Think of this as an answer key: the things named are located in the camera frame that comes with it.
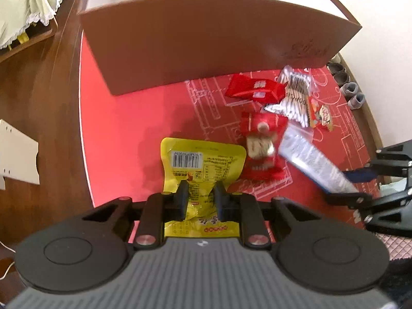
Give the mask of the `yellow barcode snack packet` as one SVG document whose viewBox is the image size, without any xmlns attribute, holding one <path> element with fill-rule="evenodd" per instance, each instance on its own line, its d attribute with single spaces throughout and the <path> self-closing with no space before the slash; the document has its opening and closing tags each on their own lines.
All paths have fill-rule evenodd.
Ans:
<svg viewBox="0 0 412 309">
<path fill-rule="evenodd" d="M 228 188 L 237 181 L 246 160 L 246 150 L 236 144 L 164 138 L 161 141 L 164 191 L 175 193 L 188 183 L 188 207 L 182 221 L 165 223 L 167 237 L 238 237 L 236 222 L 218 219 L 213 188 L 222 182 Z"/>
</svg>

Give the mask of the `blue white cream tube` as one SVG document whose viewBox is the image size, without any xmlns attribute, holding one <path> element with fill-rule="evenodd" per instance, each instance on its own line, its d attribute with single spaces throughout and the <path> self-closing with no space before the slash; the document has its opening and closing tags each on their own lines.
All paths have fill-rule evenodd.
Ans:
<svg viewBox="0 0 412 309">
<path fill-rule="evenodd" d="M 294 126 L 288 126 L 278 153 L 326 193 L 357 193 L 358 189 Z"/>
</svg>

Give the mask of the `small red white sachet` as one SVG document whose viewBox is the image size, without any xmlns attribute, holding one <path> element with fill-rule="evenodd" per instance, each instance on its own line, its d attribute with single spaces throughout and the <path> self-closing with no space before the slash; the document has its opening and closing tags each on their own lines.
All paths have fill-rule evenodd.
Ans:
<svg viewBox="0 0 412 309">
<path fill-rule="evenodd" d="M 309 97 L 309 121 L 312 128 L 332 131 L 333 122 L 330 109 L 313 97 Z"/>
</svg>

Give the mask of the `red hawthorn snack packet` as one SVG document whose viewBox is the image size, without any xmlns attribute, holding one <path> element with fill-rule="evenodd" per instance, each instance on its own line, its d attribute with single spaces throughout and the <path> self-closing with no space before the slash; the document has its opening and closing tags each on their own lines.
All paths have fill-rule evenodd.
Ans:
<svg viewBox="0 0 412 309">
<path fill-rule="evenodd" d="M 246 149 L 242 178 L 251 181 L 278 181 L 285 177 L 285 162 L 279 146 L 288 118 L 269 112 L 243 112 L 240 132 Z"/>
</svg>

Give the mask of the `cotton swab bag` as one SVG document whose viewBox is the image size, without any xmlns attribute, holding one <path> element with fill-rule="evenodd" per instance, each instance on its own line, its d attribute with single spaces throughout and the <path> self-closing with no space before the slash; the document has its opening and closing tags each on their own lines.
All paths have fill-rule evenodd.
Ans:
<svg viewBox="0 0 412 309">
<path fill-rule="evenodd" d="M 262 112 L 283 115 L 299 123 L 302 128 L 309 128 L 308 102 L 313 86 L 312 77 L 285 66 L 277 81 L 285 86 L 285 97 L 278 104 L 265 105 Z"/>
</svg>

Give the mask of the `red candy packet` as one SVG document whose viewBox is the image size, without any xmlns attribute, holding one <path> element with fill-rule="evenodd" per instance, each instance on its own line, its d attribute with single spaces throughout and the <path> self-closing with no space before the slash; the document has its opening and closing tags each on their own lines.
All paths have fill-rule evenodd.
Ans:
<svg viewBox="0 0 412 309">
<path fill-rule="evenodd" d="M 286 86 L 274 80 L 237 74 L 231 77 L 225 96 L 261 104 L 278 104 L 286 96 Z"/>
</svg>

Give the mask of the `grey slippers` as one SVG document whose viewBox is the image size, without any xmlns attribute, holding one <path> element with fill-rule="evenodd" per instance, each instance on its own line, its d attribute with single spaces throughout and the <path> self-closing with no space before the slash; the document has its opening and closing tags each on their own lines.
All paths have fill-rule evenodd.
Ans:
<svg viewBox="0 0 412 309">
<path fill-rule="evenodd" d="M 340 93 L 347 99 L 348 107 L 351 110 L 360 109 L 365 104 L 366 98 L 359 85 L 351 80 L 346 67 L 334 60 L 329 61 L 326 66 L 339 86 Z"/>
</svg>

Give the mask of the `white shelf board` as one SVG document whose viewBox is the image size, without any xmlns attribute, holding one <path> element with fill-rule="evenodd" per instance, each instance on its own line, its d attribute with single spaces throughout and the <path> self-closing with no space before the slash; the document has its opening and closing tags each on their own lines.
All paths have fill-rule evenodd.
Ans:
<svg viewBox="0 0 412 309">
<path fill-rule="evenodd" d="M 39 185 L 37 169 L 38 142 L 1 119 L 0 165 L 1 190 L 6 190 L 4 178 Z"/>
</svg>

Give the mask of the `brown white cardboard box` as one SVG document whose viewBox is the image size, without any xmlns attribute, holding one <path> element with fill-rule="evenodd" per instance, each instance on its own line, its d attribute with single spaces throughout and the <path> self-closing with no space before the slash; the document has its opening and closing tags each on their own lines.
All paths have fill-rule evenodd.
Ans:
<svg viewBox="0 0 412 309">
<path fill-rule="evenodd" d="M 339 0 L 81 0 L 112 95 L 248 71 L 324 66 L 360 31 Z"/>
</svg>

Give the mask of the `green covered sofa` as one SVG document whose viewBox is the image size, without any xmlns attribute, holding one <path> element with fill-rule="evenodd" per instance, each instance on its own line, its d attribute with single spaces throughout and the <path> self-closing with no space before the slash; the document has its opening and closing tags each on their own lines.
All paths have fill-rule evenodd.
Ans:
<svg viewBox="0 0 412 309">
<path fill-rule="evenodd" d="M 63 0 L 1 0 L 1 48 L 8 47 L 33 23 L 47 26 Z"/>
</svg>

